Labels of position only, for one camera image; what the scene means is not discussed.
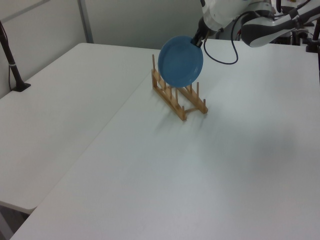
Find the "wooden dowel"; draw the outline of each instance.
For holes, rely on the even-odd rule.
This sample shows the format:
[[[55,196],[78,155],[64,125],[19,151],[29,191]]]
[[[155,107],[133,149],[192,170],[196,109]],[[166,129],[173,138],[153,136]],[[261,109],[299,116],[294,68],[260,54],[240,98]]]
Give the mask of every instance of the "wooden dowel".
[[[185,110],[184,112],[185,112],[186,114],[188,114],[188,113],[191,113],[191,112],[194,112],[194,111],[197,111],[197,110],[198,110],[198,108],[194,107],[194,108],[187,109],[187,110]]]
[[[199,98],[199,82],[196,83],[196,97]]]
[[[182,117],[185,118],[186,112],[185,112],[185,106],[182,106]]]
[[[172,99],[172,88],[169,86],[169,91],[170,91],[170,99]]]
[[[156,70],[155,55],[154,54],[152,54],[152,63],[153,63],[153,70]]]
[[[175,100],[176,100],[176,103],[178,104],[178,89],[175,89]]]

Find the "white tabletop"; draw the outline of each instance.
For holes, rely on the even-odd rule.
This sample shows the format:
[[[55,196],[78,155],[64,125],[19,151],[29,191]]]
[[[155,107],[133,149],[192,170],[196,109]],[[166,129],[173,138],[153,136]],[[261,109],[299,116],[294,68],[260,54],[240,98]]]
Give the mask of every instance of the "white tabletop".
[[[12,239],[319,239],[318,56],[235,44],[204,58],[207,115],[182,122],[149,74]]]
[[[31,213],[152,68],[158,50],[82,43],[0,100],[0,205]]]

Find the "blue dish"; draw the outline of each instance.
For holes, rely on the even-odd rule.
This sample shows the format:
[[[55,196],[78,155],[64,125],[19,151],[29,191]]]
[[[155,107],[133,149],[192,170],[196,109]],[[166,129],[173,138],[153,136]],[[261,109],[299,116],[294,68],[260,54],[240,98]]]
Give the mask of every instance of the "blue dish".
[[[191,40],[189,36],[176,36],[160,51],[158,69],[163,80],[173,87],[183,88],[192,84],[202,70],[202,50]]]

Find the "black cable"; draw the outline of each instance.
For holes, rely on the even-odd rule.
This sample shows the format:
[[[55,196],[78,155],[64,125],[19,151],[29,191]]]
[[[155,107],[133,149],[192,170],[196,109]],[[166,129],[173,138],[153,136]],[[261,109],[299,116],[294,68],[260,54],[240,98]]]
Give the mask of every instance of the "black cable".
[[[6,33],[6,30],[5,30],[4,26],[2,25],[1,21],[0,21],[0,25],[1,25],[1,29],[2,29],[2,31],[3,31],[3,33],[4,33],[4,36],[5,36],[5,40],[8,42],[7,33]]]
[[[10,89],[10,91],[12,91],[11,83],[10,83],[10,66],[9,66],[9,89]]]
[[[298,6],[296,7],[296,9],[298,10],[298,9],[304,7],[304,6],[307,5],[307,3],[309,3],[310,1],[311,1],[311,0],[306,0],[304,3],[301,3],[300,5],[298,5]]]
[[[235,56],[236,56],[236,60],[234,62],[223,62],[223,61],[219,61],[219,60],[213,58],[212,56],[210,56],[210,54],[207,52],[207,49],[206,49],[206,42],[207,42],[207,39],[209,37],[209,32],[208,32],[208,34],[206,35],[206,37],[204,39],[203,49],[204,49],[205,53],[207,54],[207,56],[209,58],[211,58],[213,61],[216,61],[217,63],[224,64],[224,65],[233,65],[233,64],[236,64],[238,62],[239,55],[238,55],[238,52],[237,52],[237,49],[236,49],[236,46],[235,46],[235,43],[234,43],[234,30],[235,30],[236,23],[239,21],[239,19],[243,15],[246,15],[246,14],[249,14],[249,13],[255,13],[255,12],[254,11],[246,11],[246,12],[242,13],[240,16],[238,16],[236,18],[236,20],[234,21],[234,24],[232,26],[232,29],[231,29],[231,44],[232,44],[232,47],[233,47],[233,50],[234,50],[234,53],[235,53]]]

